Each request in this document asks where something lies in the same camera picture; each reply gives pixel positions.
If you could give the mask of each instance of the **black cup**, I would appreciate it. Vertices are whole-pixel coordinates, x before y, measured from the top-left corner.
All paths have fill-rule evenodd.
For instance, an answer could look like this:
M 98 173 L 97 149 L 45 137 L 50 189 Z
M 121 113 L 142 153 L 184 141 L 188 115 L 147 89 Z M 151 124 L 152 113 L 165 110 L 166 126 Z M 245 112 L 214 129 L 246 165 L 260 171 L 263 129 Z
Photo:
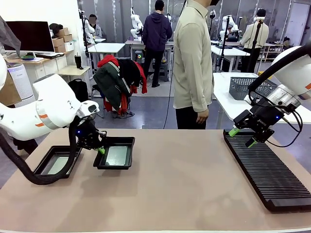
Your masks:
M 81 56 L 74 56 L 74 60 L 76 62 L 77 68 L 80 69 L 82 64 Z

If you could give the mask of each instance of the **black slotted rack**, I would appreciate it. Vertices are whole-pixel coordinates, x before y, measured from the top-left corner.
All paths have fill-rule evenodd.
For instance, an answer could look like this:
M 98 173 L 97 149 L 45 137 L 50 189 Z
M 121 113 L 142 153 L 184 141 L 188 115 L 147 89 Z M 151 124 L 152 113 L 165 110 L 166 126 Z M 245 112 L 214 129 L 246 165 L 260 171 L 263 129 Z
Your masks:
M 234 137 L 224 130 L 224 139 L 264 206 L 271 212 L 311 210 L 311 193 L 265 144 L 247 148 L 253 132 Z

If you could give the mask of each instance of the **computer monitor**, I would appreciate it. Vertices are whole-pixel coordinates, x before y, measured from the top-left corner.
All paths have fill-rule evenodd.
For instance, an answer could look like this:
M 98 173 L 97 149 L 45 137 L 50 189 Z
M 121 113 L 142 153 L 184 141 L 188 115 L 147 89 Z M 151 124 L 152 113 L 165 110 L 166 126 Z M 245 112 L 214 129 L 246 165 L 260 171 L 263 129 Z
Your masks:
M 7 21 L 15 36 L 21 41 L 20 50 L 26 52 L 54 52 L 54 46 L 47 22 Z M 14 48 L 4 45 L 6 51 Z

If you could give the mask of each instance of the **person in navy hoodie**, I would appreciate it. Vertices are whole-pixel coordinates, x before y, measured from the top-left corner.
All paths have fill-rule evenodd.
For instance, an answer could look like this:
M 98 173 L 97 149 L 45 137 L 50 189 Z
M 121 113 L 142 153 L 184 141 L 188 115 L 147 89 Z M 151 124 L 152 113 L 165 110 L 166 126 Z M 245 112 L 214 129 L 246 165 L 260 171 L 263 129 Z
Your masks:
M 147 16 L 142 33 L 146 54 L 144 63 L 144 74 L 148 76 L 148 70 L 152 59 L 155 59 L 155 72 L 152 81 L 152 87 L 158 87 L 160 66 L 165 50 L 166 42 L 173 35 L 169 20 L 163 15 L 164 2 L 157 0 L 155 2 L 155 12 Z

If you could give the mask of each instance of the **beige shirt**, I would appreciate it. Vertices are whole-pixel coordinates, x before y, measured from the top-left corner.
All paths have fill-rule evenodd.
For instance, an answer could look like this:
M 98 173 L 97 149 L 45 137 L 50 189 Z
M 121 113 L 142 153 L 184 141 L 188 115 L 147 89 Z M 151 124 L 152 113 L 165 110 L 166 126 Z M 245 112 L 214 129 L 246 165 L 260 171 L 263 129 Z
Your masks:
M 258 22 L 247 26 L 246 31 L 243 35 L 243 39 L 241 41 L 241 44 L 244 45 L 245 49 L 252 48 L 257 31 L 257 25 Z M 259 30 L 257 44 L 255 48 L 256 49 L 262 48 L 264 44 L 267 42 L 268 36 L 269 36 L 269 27 L 265 23 L 263 23 Z
M 196 112 L 211 104 L 213 70 L 207 9 L 189 0 L 174 35 L 174 108 L 193 107 Z

